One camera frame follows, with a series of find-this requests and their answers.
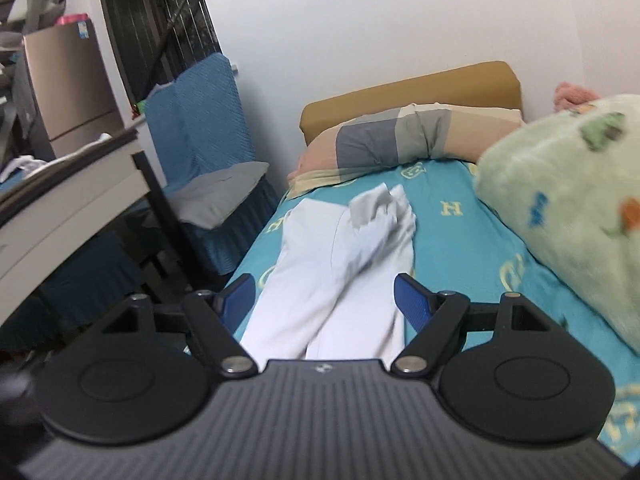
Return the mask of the white t-shirt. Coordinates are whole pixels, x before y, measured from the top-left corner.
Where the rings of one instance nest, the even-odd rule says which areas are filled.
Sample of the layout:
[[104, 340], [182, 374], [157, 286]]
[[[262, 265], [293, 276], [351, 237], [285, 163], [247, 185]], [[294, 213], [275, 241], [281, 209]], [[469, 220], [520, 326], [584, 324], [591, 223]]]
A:
[[281, 250], [241, 344], [273, 360], [390, 364], [405, 345], [394, 281], [413, 267], [416, 215], [380, 184], [346, 205], [305, 198], [285, 216]]

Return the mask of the cyan patterned bed sheet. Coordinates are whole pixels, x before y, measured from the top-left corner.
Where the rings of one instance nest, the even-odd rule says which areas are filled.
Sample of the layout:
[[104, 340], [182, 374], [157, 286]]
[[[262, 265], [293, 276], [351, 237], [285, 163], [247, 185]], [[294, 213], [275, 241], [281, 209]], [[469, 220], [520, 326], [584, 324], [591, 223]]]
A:
[[625, 462], [639, 460], [639, 357], [602, 316], [582, 302], [482, 204], [475, 167], [421, 160], [317, 188], [312, 200], [345, 205], [384, 183], [402, 185], [416, 215], [413, 277], [431, 290], [455, 290], [477, 302], [521, 292], [588, 348], [614, 377], [616, 398], [599, 440]]

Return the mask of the grey seat cushion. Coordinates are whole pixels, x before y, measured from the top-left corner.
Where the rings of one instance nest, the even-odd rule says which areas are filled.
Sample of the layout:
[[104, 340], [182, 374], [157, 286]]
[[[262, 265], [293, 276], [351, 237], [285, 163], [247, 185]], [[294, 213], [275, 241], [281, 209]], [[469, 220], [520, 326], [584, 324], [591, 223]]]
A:
[[177, 218], [201, 229], [221, 226], [265, 177], [268, 162], [239, 162], [202, 174], [168, 195]]

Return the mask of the blue covered chair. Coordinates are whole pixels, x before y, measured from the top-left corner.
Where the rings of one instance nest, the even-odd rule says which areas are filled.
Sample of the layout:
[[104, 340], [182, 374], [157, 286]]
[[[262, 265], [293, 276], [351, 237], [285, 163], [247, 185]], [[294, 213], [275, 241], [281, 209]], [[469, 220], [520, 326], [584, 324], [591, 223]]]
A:
[[[165, 196], [202, 174], [239, 162], [260, 162], [246, 124], [231, 64], [209, 55], [171, 84], [154, 89], [145, 119], [167, 182]], [[279, 203], [267, 179], [216, 229], [181, 222], [209, 270], [234, 272]]]
[[137, 292], [145, 275], [113, 231], [94, 236], [42, 282], [1, 326], [1, 350], [45, 349]]

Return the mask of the light green fleece blanket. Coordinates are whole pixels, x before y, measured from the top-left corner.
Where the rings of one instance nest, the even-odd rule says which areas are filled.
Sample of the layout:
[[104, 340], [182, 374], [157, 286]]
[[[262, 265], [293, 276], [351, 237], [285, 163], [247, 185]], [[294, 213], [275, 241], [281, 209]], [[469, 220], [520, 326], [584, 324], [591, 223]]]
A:
[[638, 96], [609, 96], [519, 128], [480, 158], [475, 193], [639, 348]]

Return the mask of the plaid grey beige pillow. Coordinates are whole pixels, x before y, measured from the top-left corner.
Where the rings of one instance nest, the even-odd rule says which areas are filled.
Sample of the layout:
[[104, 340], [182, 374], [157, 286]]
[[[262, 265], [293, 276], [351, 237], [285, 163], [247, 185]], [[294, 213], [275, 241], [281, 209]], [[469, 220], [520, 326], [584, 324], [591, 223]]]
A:
[[409, 104], [322, 131], [288, 176], [288, 197], [413, 164], [422, 159], [477, 162], [524, 125], [519, 110]]

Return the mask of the white black desk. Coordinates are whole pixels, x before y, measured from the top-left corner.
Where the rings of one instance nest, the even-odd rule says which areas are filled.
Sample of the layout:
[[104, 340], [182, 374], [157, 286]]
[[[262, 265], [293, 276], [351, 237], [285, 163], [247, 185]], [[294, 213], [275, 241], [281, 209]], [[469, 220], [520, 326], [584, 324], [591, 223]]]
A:
[[212, 286], [134, 129], [57, 162], [1, 195], [1, 318], [126, 209], [146, 200], [194, 288]]

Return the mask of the mustard yellow headboard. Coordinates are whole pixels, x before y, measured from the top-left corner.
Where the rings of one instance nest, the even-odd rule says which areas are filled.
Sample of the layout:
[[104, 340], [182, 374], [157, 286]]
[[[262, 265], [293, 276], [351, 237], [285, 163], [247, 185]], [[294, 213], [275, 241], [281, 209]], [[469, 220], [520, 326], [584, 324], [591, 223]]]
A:
[[490, 61], [380, 84], [307, 104], [299, 119], [306, 144], [362, 115], [411, 103], [523, 109], [521, 83], [508, 63]]

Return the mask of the pink fluffy cloth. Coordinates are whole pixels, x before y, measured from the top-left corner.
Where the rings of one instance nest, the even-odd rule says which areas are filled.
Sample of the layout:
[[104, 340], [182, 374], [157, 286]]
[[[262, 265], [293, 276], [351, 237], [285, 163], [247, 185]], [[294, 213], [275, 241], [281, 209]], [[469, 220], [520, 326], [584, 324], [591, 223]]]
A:
[[596, 92], [579, 84], [561, 82], [554, 90], [553, 107], [556, 112], [570, 110], [599, 99]]

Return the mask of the gold beige refrigerator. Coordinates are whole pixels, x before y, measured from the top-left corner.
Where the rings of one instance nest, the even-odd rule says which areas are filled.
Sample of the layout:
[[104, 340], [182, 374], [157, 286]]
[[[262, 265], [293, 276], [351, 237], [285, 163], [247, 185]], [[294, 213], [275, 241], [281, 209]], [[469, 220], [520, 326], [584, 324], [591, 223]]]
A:
[[124, 128], [92, 21], [26, 35], [12, 99], [35, 157], [53, 160]]

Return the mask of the dark barred window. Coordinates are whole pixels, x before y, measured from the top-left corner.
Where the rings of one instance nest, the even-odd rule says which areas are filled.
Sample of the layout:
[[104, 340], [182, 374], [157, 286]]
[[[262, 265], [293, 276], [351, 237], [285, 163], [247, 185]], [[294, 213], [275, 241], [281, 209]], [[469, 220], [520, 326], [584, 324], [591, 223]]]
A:
[[221, 50], [205, 0], [101, 0], [132, 105]]

